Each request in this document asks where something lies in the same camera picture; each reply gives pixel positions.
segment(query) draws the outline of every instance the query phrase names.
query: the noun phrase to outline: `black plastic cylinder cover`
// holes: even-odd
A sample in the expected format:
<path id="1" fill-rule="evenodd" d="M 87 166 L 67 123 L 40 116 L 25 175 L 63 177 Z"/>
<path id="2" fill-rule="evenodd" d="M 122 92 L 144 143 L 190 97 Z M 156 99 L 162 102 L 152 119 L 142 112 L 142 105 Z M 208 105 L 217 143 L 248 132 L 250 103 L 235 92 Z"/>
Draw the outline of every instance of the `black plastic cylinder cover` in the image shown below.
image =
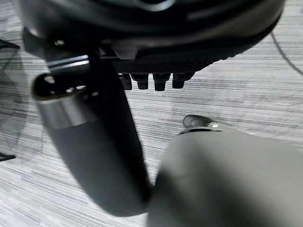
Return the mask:
<path id="1" fill-rule="evenodd" d="M 150 184 L 142 147 L 118 77 L 103 88 L 50 95 L 38 77 L 32 96 L 48 133 L 83 190 L 115 216 L 146 212 Z"/>

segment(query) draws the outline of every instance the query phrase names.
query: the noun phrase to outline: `gray striped carpet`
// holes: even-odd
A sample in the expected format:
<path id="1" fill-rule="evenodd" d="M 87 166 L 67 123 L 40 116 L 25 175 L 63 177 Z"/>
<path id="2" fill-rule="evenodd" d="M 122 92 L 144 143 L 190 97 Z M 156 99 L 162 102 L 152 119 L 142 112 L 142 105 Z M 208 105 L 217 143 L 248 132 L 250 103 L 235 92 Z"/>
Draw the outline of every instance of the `gray striped carpet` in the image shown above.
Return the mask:
<path id="1" fill-rule="evenodd" d="M 22 24 L 9 0 L 0 1 L 0 37 L 22 46 Z M 187 114 L 303 147 L 303 1 L 289 0 L 275 37 L 198 72 L 184 89 L 134 90 L 127 97 L 151 179 Z M 0 50 L 0 227 L 142 227 L 146 215 L 115 218 L 79 188 L 40 123 L 29 97 L 42 60 Z"/>

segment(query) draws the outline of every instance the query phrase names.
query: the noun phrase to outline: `cable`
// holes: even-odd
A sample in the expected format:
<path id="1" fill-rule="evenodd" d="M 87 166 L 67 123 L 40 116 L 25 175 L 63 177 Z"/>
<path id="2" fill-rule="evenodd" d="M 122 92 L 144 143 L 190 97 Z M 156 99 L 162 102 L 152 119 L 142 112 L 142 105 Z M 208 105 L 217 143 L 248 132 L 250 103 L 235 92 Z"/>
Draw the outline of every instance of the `cable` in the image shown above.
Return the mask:
<path id="1" fill-rule="evenodd" d="M 270 35 L 271 35 L 271 37 L 273 38 L 274 43 L 275 43 L 275 45 L 276 45 L 276 47 L 277 47 L 277 49 L 278 49 L 280 55 L 284 58 L 284 60 L 287 62 L 287 64 L 288 64 L 290 67 L 292 67 L 295 71 L 297 71 L 298 73 L 300 73 L 301 76 L 303 76 L 303 72 L 302 72 L 300 69 L 298 69 L 298 68 L 289 60 L 289 58 L 286 56 L 286 54 L 285 54 L 284 51 L 282 50 L 282 48 L 281 48 L 279 42 L 277 41 L 275 34 L 274 34 L 273 32 L 271 32 Z"/>

